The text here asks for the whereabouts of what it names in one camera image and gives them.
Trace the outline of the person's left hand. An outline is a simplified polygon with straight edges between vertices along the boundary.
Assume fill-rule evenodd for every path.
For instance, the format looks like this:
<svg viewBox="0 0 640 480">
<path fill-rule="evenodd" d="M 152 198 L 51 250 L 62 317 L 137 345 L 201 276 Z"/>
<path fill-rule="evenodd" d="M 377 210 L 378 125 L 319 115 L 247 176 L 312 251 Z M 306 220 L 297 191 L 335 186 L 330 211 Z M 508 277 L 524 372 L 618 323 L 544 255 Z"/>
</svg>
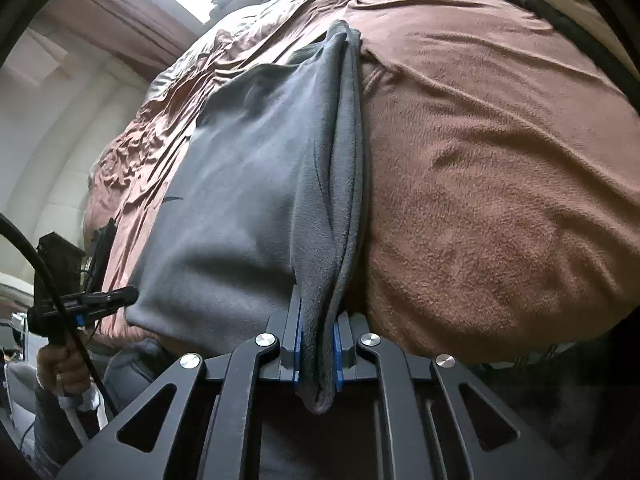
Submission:
<svg viewBox="0 0 640 480">
<path fill-rule="evenodd" d="M 88 367 L 71 340 L 38 350 L 37 376 L 42 388 L 55 396 L 81 396 L 91 385 Z"/>
</svg>

